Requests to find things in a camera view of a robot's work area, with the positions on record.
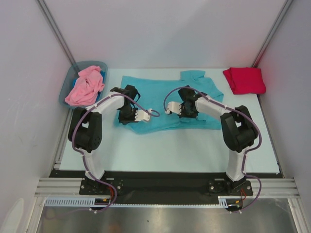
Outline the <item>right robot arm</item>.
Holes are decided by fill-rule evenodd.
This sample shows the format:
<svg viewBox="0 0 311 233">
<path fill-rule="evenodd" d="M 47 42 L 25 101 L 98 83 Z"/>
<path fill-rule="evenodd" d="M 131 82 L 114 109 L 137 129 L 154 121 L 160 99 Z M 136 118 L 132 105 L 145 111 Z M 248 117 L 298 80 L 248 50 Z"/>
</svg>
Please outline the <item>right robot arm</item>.
<svg viewBox="0 0 311 233">
<path fill-rule="evenodd" d="M 229 148 L 226 169 L 229 180 L 224 182 L 224 189 L 230 195 L 237 194 L 242 188 L 240 180 L 246 175 L 247 154 L 262 144 L 259 128 L 252 120 L 247 107 L 228 107 L 189 86 L 181 87 L 178 94 L 183 101 L 180 117 L 194 118 L 203 113 L 220 121 L 223 139 Z"/>
</svg>

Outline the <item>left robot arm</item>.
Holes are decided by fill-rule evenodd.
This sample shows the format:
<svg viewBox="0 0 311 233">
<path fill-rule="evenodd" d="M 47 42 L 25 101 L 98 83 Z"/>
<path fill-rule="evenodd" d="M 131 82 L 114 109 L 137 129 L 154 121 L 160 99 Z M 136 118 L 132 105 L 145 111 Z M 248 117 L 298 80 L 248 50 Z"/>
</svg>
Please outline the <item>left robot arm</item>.
<svg viewBox="0 0 311 233">
<path fill-rule="evenodd" d="M 103 137 L 103 117 L 118 111 L 119 123 L 136 123 L 138 108 L 134 107 L 135 97 L 140 97 L 137 89 L 127 85 L 124 89 L 114 87 L 108 96 L 87 107 L 76 107 L 73 111 L 68 139 L 72 148 L 81 153 L 86 177 L 92 179 L 90 188 L 97 194 L 107 190 L 107 181 L 102 179 L 104 167 L 95 155 Z"/>
</svg>

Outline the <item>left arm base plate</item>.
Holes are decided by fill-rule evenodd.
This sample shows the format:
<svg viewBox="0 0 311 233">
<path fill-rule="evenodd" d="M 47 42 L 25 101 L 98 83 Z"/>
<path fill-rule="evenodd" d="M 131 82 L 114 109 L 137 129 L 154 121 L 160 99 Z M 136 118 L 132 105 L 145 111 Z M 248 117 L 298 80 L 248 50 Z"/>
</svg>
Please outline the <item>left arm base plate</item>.
<svg viewBox="0 0 311 233">
<path fill-rule="evenodd" d="M 108 183 L 116 189 L 117 196 L 123 196 L 125 194 L 124 190 L 124 172 L 121 171 L 107 171 L 104 173 L 100 180 L 102 182 Z M 96 195 L 109 195 L 113 192 L 115 194 L 112 187 L 95 181 L 85 174 L 82 177 L 82 181 L 80 183 L 79 194 L 87 195 L 87 196 L 96 196 Z"/>
</svg>

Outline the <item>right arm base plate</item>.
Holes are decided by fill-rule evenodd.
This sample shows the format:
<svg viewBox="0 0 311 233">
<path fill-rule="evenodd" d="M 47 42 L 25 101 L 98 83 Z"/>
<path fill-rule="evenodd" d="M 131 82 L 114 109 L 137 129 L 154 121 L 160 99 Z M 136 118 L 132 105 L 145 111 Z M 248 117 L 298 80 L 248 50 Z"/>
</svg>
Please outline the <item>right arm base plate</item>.
<svg viewBox="0 0 311 233">
<path fill-rule="evenodd" d="M 240 196 L 246 194 L 246 196 L 253 196 L 253 189 L 251 182 L 245 177 L 232 181 L 228 177 L 224 179 L 214 179 L 207 183 L 207 191 L 210 196 Z"/>
</svg>

